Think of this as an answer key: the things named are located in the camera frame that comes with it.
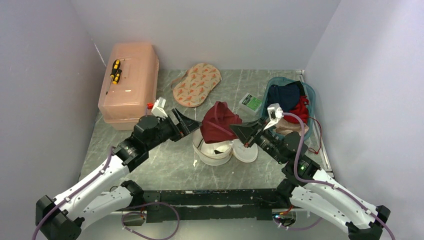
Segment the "dark red bra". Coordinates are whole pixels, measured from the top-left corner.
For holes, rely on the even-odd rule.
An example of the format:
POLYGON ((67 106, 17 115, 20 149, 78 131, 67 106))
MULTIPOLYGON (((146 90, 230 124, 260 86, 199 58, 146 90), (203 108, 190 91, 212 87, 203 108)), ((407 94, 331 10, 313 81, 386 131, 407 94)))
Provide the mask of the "dark red bra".
POLYGON ((200 132, 206 144, 232 141, 237 138, 230 125, 241 124, 242 119, 233 113, 226 102, 217 101, 205 114, 200 132))

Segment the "white mesh laundry bag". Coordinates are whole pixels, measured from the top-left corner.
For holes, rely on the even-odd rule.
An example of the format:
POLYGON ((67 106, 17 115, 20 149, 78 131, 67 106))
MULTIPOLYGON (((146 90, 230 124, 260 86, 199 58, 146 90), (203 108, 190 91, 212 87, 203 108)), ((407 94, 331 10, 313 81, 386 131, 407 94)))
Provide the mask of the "white mesh laundry bag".
POLYGON ((245 147, 239 139, 206 143, 200 129, 192 134, 192 147, 200 160, 209 166, 220 166, 231 157, 243 163, 254 162, 259 155, 258 146, 245 147))

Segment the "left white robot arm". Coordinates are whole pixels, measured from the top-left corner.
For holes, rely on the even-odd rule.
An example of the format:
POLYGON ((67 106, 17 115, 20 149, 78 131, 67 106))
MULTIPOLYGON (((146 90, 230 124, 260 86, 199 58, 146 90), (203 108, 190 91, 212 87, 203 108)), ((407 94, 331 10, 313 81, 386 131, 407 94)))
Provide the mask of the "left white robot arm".
POLYGON ((42 232, 48 240, 75 240, 83 229, 115 210, 142 208, 145 192, 132 180, 124 181, 111 193, 102 192, 145 162, 150 150, 167 140, 177 142, 202 125, 175 108, 172 112, 177 123, 168 115, 142 116, 131 135, 111 147, 106 160, 83 180, 55 197, 41 197, 36 202, 32 239, 42 232))

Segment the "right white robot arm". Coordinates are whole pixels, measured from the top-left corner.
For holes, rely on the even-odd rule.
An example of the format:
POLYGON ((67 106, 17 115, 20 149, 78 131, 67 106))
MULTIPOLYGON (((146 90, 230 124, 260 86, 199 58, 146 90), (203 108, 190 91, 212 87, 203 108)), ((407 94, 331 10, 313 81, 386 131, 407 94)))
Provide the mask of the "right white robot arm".
POLYGON ((275 189, 276 203, 308 210, 347 233, 350 240, 381 238, 391 211, 360 199, 339 184, 314 160, 298 132, 283 139, 265 129, 261 119, 229 127, 245 147, 256 144, 279 164, 285 178, 275 189))

